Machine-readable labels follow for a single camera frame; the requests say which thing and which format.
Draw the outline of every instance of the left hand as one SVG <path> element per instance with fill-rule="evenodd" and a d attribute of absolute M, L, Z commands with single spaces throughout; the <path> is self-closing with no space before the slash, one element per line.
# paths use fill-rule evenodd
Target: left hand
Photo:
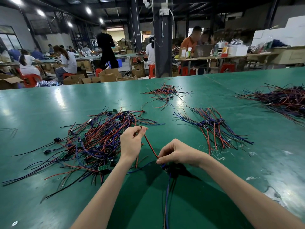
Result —
<path fill-rule="evenodd" d="M 120 136 L 121 157 L 123 161 L 134 162 L 141 150 L 141 139 L 148 128 L 142 126 L 129 127 Z"/>

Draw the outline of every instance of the orange shirt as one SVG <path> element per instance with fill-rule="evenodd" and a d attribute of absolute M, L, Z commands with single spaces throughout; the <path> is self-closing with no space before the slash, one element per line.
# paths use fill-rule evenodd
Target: orange shirt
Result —
<path fill-rule="evenodd" d="M 181 43 L 181 47 L 186 47 L 186 49 L 188 49 L 189 47 L 192 48 L 192 53 L 195 52 L 195 48 L 197 46 L 197 42 L 193 42 L 193 40 L 191 39 L 191 37 L 187 37 L 183 40 L 183 42 Z"/>

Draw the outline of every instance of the red stool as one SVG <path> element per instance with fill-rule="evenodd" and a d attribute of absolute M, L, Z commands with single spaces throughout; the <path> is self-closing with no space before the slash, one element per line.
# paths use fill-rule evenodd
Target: red stool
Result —
<path fill-rule="evenodd" d="M 223 73 L 226 69 L 229 69 L 230 72 L 235 72 L 235 64 L 234 63 L 224 63 L 221 66 L 220 73 Z"/>
<path fill-rule="evenodd" d="M 156 76 L 156 66 L 154 64 L 150 64 L 149 66 L 149 75 L 148 77 L 151 79 Z"/>
<path fill-rule="evenodd" d="M 103 71 L 103 69 L 97 68 L 97 69 L 95 70 L 95 76 L 98 77 L 99 74 L 100 74 L 102 71 Z"/>
<path fill-rule="evenodd" d="M 76 75 L 76 74 L 71 74 L 71 73 L 63 73 L 63 79 L 71 76 L 71 75 Z"/>
<path fill-rule="evenodd" d="M 181 70 L 181 65 L 179 65 L 179 67 L 178 67 L 178 74 L 180 74 L 180 70 Z M 189 70 L 188 67 L 184 66 L 181 76 L 187 76 L 188 70 Z M 196 75 L 196 70 L 190 69 L 190 75 Z"/>
<path fill-rule="evenodd" d="M 34 88 L 37 84 L 36 79 L 42 81 L 42 78 L 39 75 L 30 74 L 30 75 L 21 75 L 24 86 L 26 88 Z"/>

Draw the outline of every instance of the hand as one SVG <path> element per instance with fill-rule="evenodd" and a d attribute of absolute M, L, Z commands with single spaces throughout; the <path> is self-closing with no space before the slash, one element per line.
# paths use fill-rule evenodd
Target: hand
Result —
<path fill-rule="evenodd" d="M 147 127 L 141 126 L 129 127 L 120 136 L 121 157 L 123 161 L 134 162 L 141 150 L 141 139 L 144 136 Z"/>
<path fill-rule="evenodd" d="M 157 164 L 175 162 L 198 167 L 203 159 L 208 159 L 209 157 L 208 154 L 196 150 L 178 139 L 173 139 L 161 149 Z"/>

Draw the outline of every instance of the green table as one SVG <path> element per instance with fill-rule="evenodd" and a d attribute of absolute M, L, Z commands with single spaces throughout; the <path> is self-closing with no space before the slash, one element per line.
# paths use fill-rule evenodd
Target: green table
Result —
<path fill-rule="evenodd" d="M 182 85 L 186 92 L 194 90 L 192 96 L 182 97 L 185 102 L 176 96 L 171 100 L 178 110 L 185 105 L 213 106 L 237 134 L 250 134 L 254 146 L 244 147 L 247 152 L 230 149 L 221 155 L 220 162 L 261 192 L 273 188 L 287 208 L 305 221 L 304 128 L 279 114 L 266 111 L 259 103 L 233 97 L 235 92 L 255 90 L 264 82 L 280 86 L 288 83 L 300 85 L 304 82 L 304 73 L 304 68 L 289 68 L 174 77 L 171 80 L 160 78 L 0 91 L 1 179 L 21 177 L 29 173 L 23 170 L 26 166 L 46 160 L 40 151 L 19 157 L 11 155 L 45 145 L 53 138 L 65 137 L 68 129 L 59 127 L 85 122 L 88 119 L 86 115 L 97 114 L 104 106 L 139 110 L 143 103 L 151 100 L 149 94 L 140 94 L 147 91 L 146 85 L 154 88 L 158 86 L 156 82 L 167 82 Z M 206 140 L 198 129 L 175 121 L 170 106 L 162 112 L 154 108 L 158 106 L 160 104 L 155 101 L 144 107 L 146 118 L 166 123 L 151 126 L 147 131 L 147 137 L 157 152 L 173 138 L 207 152 Z M 149 146 L 143 142 L 140 159 L 146 155 L 149 157 L 141 165 L 155 160 Z M 35 176 L 1 188 L 2 228 L 10 228 L 15 221 L 18 221 L 16 228 L 31 229 L 66 229 L 73 223 L 99 185 L 90 185 L 91 179 L 87 178 L 40 204 L 43 196 L 56 191 L 63 178 L 55 176 L 44 181 L 50 175 L 66 171 L 59 166 L 53 165 Z M 203 170 L 186 167 L 197 178 L 178 177 L 170 200 L 171 228 L 251 227 Z M 168 176 L 154 163 L 128 175 L 108 228 L 161 229 L 167 182 Z"/>

